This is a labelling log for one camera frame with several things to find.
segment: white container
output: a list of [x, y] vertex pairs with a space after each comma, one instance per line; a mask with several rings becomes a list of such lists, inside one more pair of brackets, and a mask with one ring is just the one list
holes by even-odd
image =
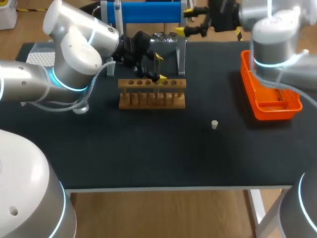
[[0, 30], [12, 29], [17, 20], [16, 0], [8, 0], [7, 4], [0, 6]]

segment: robotic arm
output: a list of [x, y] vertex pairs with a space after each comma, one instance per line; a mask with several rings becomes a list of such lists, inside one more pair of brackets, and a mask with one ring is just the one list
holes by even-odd
[[251, 69], [260, 82], [269, 87], [289, 88], [301, 93], [317, 92], [317, 55], [297, 54], [299, 32], [317, 22], [317, 0], [209, 0], [208, 7], [195, 7], [185, 17], [205, 14], [203, 24], [178, 28], [181, 35], [206, 36], [210, 26], [215, 32], [242, 26], [252, 31]]
[[56, 45], [54, 67], [0, 60], [1, 100], [75, 102], [101, 70], [102, 57], [136, 67], [139, 77], [159, 79], [142, 66], [143, 56], [153, 60], [157, 55], [148, 50], [150, 37], [143, 32], [119, 37], [115, 28], [61, 0], [49, 7], [43, 31]]
[[299, 12], [301, 27], [314, 25], [317, 20], [316, 0], [209, 0], [206, 7], [195, 7], [184, 11], [185, 17], [206, 15], [205, 21], [196, 27], [178, 28], [180, 34], [207, 35], [209, 27], [215, 32], [232, 31], [242, 26], [245, 31], [252, 31], [254, 25], [263, 18], [271, 17], [281, 10]]

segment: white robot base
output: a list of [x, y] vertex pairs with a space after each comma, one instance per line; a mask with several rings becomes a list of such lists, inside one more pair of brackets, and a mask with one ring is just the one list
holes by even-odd
[[0, 130], [0, 238], [74, 238], [76, 215], [31, 141]]

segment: wooden floor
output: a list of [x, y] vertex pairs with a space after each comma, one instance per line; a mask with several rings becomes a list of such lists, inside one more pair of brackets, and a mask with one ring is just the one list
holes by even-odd
[[[19, 0], [19, 8], [47, 8], [52, 0]], [[66, 0], [80, 7], [89, 0]], [[198, 0], [205, 5], [206, 0]], [[47, 41], [42, 32], [44, 13], [20, 12], [13, 30], [0, 31], [0, 59], [14, 60], [25, 42]], [[196, 18], [190, 25], [198, 25]], [[162, 24], [131, 24], [128, 34], [138, 30], [152, 34]], [[316, 28], [303, 31], [299, 49], [314, 47]], [[243, 33], [245, 39], [250, 34]], [[236, 41], [235, 32], [191, 37], [191, 41]], [[266, 210], [279, 190], [261, 191]], [[78, 219], [78, 238], [252, 238], [254, 228], [243, 191], [116, 192], [77, 194], [72, 201]], [[271, 238], [279, 238], [275, 231]]]

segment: perforated white board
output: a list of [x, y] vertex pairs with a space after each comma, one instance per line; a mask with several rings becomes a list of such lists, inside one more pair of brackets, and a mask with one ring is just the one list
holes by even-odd
[[26, 62], [45, 67], [54, 66], [55, 52], [29, 53]]

